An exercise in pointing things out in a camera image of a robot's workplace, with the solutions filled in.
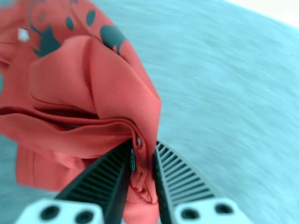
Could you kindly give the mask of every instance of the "orange-red cloth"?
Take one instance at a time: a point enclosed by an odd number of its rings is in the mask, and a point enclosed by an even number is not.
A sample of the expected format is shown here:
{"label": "orange-red cloth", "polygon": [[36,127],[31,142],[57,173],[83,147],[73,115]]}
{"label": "orange-red cloth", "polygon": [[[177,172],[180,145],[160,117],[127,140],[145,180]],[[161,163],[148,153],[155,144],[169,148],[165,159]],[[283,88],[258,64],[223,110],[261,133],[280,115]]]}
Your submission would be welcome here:
{"label": "orange-red cloth", "polygon": [[[18,28],[28,41],[18,40]],[[0,69],[0,133],[18,143],[19,184],[60,191],[89,159],[133,138],[137,171],[123,218],[157,223],[151,170],[161,101],[103,12],[87,0],[20,0],[2,8]]]}

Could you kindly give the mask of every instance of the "black spot print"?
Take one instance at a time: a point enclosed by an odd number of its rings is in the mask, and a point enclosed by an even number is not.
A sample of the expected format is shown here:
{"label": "black spot print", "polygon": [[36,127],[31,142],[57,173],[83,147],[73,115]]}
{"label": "black spot print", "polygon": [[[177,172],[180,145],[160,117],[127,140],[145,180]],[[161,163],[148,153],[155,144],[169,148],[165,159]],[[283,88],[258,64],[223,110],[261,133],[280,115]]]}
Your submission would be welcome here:
{"label": "black spot print", "polygon": [[126,37],[116,26],[102,26],[100,35],[107,47],[113,49],[116,46],[116,52],[120,54],[121,44],[126,40]]}
{"label": "black spot print", "polygon": [[93,24],[94,17],[95,17],[95,11],[90,10],[86,16],[86,23],[89,27]]}
{"label": "black spot print", "polygon": [[49,25],[45,31],[40,31],[36,29],[33,24],[30,25],[31,29],[41,36],[40,49],[33,49],[34,53],[38,57],[46,56],[47,54],[53,52],[60,48],[59,41],[54,37],[52,27]]}
{"label": "black spot print", "polygon": [[71,20],[71,18],[69,16],[65,19],[65,24],[69,30],[74,29],[73,21]]}

